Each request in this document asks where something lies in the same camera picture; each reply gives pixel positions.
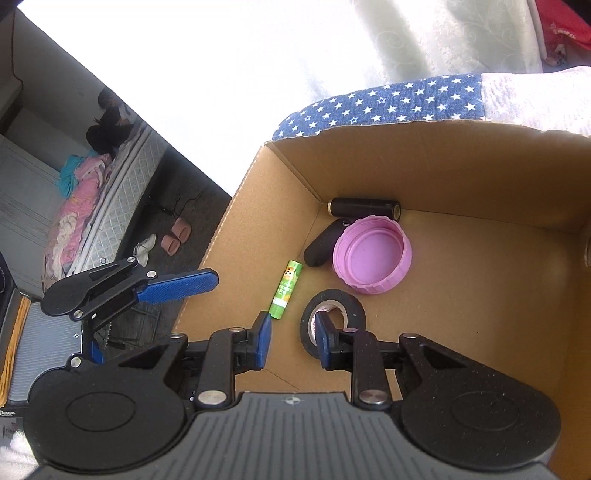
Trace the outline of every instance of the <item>red bag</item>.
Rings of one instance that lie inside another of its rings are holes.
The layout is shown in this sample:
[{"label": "red bag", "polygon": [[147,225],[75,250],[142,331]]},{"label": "red bag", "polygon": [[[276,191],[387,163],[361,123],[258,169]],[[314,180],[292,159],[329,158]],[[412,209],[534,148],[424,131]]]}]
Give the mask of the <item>red bag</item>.
[{"label": "red bag", "polygon": [[535,0],[542,23],[544,43],[552,66],[566,63],[564,36],[591,50],[591,27],[562,0]]}]

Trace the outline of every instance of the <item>yellow object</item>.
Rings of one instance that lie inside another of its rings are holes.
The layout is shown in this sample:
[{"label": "yellow object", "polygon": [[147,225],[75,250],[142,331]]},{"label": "yellow object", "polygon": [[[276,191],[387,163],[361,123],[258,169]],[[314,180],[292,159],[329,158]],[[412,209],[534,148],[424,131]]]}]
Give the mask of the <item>yellow object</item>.
[{"label": "yellow object", "polygon": [[2,370],[2,378],[0,378],[0,406],[6,405],[8,400],[8,391],[10,390],[10,380],[12,380],[12,369],[14,367],[14,359],[17,355],[18,342],[21,339],[22,328],[25,326],[25,320],[29,313],[31,300],[26,297],[21,299],[21,305],[18,308],[17,319],[14,322],[14,329],[8,344],[6,352],[6,360],[4,362],[4,369]]}]

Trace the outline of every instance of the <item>cardboard box flap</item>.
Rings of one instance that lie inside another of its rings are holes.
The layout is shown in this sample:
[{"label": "cardboard box flap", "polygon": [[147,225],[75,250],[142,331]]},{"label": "cardboard box flap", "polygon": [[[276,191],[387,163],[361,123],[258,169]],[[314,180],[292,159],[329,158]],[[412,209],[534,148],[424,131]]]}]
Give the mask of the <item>cardboard box flap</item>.
[{"label": "cardboard box flap", "polygon": [[591,212],[591,139],[482,121],[338,127],[274,143],[324,202],[403,208],[578,231]]}]

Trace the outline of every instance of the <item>dark hair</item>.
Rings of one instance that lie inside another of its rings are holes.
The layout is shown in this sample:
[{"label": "dark hair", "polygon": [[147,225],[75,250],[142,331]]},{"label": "dark hair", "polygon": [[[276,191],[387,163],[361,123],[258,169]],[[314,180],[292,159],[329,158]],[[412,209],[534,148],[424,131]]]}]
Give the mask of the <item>dark hair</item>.
[{"label": "dark hair", "polygon": [[99,106],[105,110],[109,107],[109,100],[114,96],[113,90],[109,87],[103,88],[99,93]]}]

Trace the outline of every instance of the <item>person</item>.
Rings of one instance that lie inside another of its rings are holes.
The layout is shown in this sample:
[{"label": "person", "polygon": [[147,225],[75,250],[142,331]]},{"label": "person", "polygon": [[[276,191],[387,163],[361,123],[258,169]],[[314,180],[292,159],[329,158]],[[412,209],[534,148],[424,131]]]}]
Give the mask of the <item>person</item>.
[{"label": "person", "polygon": [[108,153],[114,157],[116,149],[129,137],[138,116],[108,87],[100,91],[98,104],[105,113],[100,120],[95,118],[97,124],[86,131],[86,140],[99,155]]}]

